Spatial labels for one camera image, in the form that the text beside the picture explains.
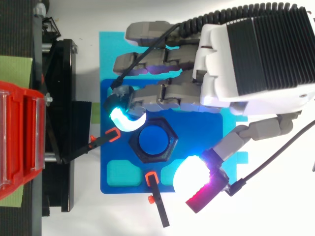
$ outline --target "green pad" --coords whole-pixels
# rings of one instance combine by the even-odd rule
[[[112,187],[139,186],[142,171],[128,160],[111,160],[107,164],[107,183]]]

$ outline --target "black metal frame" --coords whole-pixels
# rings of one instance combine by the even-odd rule
[[[53,98],[46,113],[46,152],[56,158],[56,162],[46,162],[43,170],[43,216],[49,216],[49,207],[61,207],[62,212],[73,208],[74,160],[64,163],[62,158],[89,141],[92,104],[73,101],[74,46],[70,39],[53,41],[50,52],[43,54],[42,90]]]

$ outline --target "robot finger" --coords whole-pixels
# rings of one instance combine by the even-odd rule
[[[198,45],[183,45],[179,49],[153,49],[128,75],[153,75],[193,69]],[[141,54],[127,53],[116,58],[114,72],[122,74]]]

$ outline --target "red container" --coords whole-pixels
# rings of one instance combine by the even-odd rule
[[[45,120],[43,94],[0,81],[0,200],[42,171]]]

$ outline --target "black bracket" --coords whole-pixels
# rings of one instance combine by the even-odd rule
[[[157,183],[155,175],[149,175],[148,181],[150,183],[153,198],[154,198],[154,201],[157,205],[157,210],[158,210],[159,216],[161,218],[162,225],[165,228],[165,227],[169,226],[169,222],[168,222],[167,214],[165,211],[165,207],[164,207],[164,204],[162,201],[161,193],[159,191],[158,183]]]

